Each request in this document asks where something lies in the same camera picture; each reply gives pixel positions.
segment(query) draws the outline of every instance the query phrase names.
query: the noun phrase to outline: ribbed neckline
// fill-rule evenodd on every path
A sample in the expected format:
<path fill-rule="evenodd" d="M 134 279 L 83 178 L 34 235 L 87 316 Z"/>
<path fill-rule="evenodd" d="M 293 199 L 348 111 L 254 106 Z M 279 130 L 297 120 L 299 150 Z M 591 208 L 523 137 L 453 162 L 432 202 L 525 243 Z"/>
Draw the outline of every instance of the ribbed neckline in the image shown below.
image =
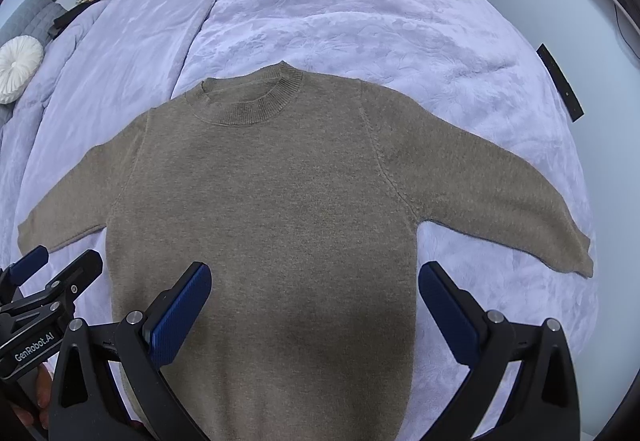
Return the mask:
<path fill-rule="evenodd" d="M 185 96 L 194 114 L 201 120 L 220 126 L 250 126 L 278 114 L 296 95 L 303 71 L 280 62 L 263 67 L 249 75 L 235 78 L 207 78 Z M 244 102 L 219 102 L 216 94 L 226 90 L 242 90 L 245 84 L 277 80 L 265 94 Z"/>

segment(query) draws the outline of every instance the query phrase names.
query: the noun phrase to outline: metal screw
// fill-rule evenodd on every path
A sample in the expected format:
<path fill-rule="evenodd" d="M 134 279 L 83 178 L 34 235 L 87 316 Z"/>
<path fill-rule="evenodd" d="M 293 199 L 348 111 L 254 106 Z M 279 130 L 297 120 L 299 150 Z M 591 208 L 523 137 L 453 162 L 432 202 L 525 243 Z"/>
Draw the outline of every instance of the metal screw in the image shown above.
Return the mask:
<path fill-rule="evenodd" d="M 135 325 L 142 320 L 142 312 L 140 311 L 132 311 L 127 315 L 127 322 L 131 325 Z"/>
<path fill-rule="evenodd" d="M 551 331 L 559 331 L 561 329 L 560 323 L 555 318 L 547 320 L 546 326 L 551 329 Z"/>
<path fill-rule="evenodd" d="M 69 329 L 71 329 L 71 331 L 78 331 L 78 329 L 81 327 L 82 320 L 80 320 L 79 318 L 74 318 L 73 320 L 71 320 L 71 322 L 69 322 Z"/>
<path fill-rule="evenodd" d="M 488 311 L 486 316 L 494 324 L 499 324 L 500 322 L 504 322 L 504 315 L 495 309 Z"/>

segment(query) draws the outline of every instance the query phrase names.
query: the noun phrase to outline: lavender blanket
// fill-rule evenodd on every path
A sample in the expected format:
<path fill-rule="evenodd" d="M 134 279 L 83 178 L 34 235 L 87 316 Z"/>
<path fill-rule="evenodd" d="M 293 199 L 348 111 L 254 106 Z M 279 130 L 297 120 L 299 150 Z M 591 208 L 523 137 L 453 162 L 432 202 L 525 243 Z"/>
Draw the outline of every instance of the lavender blanket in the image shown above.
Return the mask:
<path fill-rule="evenodd" d="M 108 0 L 47 48 L 12 127 L 3 129 L 0 263 L 19 257 L 17 224 L 90 147 L 207 76 L 243 75 L 280 60 L 392 87 L 511 150 L 542 172 L 594 238 L 559 95 L 531 46 L 485 0 Z M 23 291 L 41 289 L 87 247 L 104 253 L 105 240 L 102 231 L 56 252 Z M 557 317 L 574 355 L 588 340 L 597 266 L 590 280 L 556 273 L 526 253 L 434 223 L 420 225 L 417 247 L 418 265 L 439 261 L 485 309 L 525 323 Z M 77 315 L 111 320 L 110 291 L 107 265 Z M 414 379 L 397 439 L 420 439 L 465 373 L 418 299 Z M 497 420 L 513 376 L 481 431 Z"/>

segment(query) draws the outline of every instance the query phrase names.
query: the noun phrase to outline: sweater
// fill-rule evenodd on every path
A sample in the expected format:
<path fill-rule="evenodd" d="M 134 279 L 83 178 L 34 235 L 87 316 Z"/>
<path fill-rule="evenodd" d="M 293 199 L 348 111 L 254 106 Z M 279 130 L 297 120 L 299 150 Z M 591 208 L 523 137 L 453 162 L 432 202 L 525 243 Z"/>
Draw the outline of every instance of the sweater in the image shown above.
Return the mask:
<path fill-rule="evenodd" d="M 284 62 L 141 114 L 55 185 L 18 244 L 107 227 L 116 319 L 210 266 L 162 372 L 211 439 L 392 441 L 423 220 L 592 272 L 589 239 L 526 161 L 392 89 Z"/>

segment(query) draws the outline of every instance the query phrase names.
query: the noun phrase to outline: white round pillow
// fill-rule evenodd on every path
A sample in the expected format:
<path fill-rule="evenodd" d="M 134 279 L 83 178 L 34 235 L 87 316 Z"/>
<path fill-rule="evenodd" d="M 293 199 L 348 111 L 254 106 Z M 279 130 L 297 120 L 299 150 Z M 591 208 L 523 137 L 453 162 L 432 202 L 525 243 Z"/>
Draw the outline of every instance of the white round pillow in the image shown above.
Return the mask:
<path fill-rule="evenodd" d="M 0 104 L 22 96 L 43 57 L 42 44 L 29 35 L 12 38 L 0 47 Z"/>

